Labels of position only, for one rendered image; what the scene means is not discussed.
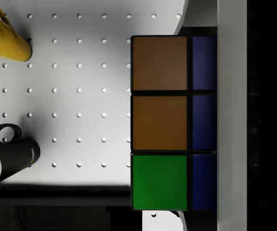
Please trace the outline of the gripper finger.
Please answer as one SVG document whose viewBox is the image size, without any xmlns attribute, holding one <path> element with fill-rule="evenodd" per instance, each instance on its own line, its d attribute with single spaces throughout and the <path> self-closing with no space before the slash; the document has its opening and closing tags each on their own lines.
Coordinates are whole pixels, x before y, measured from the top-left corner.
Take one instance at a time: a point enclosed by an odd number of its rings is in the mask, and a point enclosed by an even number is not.
<svg viewBox="0 0 277 231">
<path fill-rule="evenodd" d="M 218 0 L 185 0 L 175 35 L 217 35 Z"/>
<path fill-rule="evenodd" d="M 217 231 L 216 211 L 171 211 L 181 219 L 183 231 Z"/>
</svg>

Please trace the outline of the puzzle cube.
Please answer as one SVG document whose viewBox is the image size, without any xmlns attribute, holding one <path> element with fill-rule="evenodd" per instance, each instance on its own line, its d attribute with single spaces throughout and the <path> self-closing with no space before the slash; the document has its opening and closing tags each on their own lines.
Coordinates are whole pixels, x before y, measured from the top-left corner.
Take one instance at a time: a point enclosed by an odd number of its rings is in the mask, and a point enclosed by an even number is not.
<svg viewBox="0 0 277 231">
<path fill-rule="evenodd" d="M 217 37 L 131 42 L 131 206 L 214 211 Z"/>
</svg>

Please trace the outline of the black mug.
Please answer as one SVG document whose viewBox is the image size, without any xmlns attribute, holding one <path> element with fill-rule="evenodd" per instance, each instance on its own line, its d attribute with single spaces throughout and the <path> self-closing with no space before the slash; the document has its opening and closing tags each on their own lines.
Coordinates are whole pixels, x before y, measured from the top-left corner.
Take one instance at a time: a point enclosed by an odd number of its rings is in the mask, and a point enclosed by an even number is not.
<svg viewBox="0 0 277 231">
<path fill-rule="evenodd" d="M 33 139 L 23 139 L 19 126 L 0 124 L 0 131 L 4 128 L 13 130 L 13 138 L 7 142 L 0 141 L 0 182 L 32 166 L 40 157 L 38 143 Z"/>
</svg>

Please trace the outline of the yellow mug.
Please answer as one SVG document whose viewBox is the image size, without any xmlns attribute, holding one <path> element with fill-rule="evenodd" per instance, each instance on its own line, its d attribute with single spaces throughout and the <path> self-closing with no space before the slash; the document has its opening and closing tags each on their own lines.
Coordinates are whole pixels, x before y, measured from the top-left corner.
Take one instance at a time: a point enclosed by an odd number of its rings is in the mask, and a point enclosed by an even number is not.
<svg viewBox="0 0 277 231">
<path fill-rule="evenodd" d="M 31 46 L 14 30 L 0 8 L 0 57 L 26 62 L 31 56 Z"/>
</svg>

